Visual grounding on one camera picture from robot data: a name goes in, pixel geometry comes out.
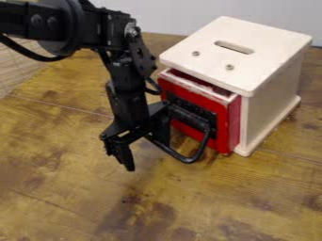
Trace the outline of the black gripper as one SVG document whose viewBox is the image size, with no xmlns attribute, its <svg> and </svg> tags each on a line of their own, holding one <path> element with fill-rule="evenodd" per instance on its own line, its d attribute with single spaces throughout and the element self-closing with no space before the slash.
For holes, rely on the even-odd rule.
<svg viewBox="0 0 322 241">
<path fill-rule="evenodd" d="M 113 121 L 100 134 L 104 149 L 128 171 L 135 170 L 129 145 L 149 135 L 152 141 L 170 146 L 171 120 L 167 101 L 147 103 L 143 92 L 113 93 L 107 91 Z"/>
</svg>

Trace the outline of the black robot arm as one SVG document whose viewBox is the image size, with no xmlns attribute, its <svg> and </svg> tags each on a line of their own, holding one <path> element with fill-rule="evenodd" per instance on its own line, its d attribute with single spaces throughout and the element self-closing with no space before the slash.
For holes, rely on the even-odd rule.
<svg viewBox="0 0 322 241">
<path fill-rule="evenodd" d="M 157 121 L 166 109 L 166 103 L 145 100 L 145 95 L 159 95 L 161 88 L 151 78 L 156 58 L 136 19 L 96 7 L 89 0 L 0 0 L 0 43 L 41 62 L 60 61 L 81 49 L 97 52 L 111 75 L 105 91 L 115 115 L 100 140 L 105 152 L 132 171 L 129 145 L 160 134 Z"/>
</svg>

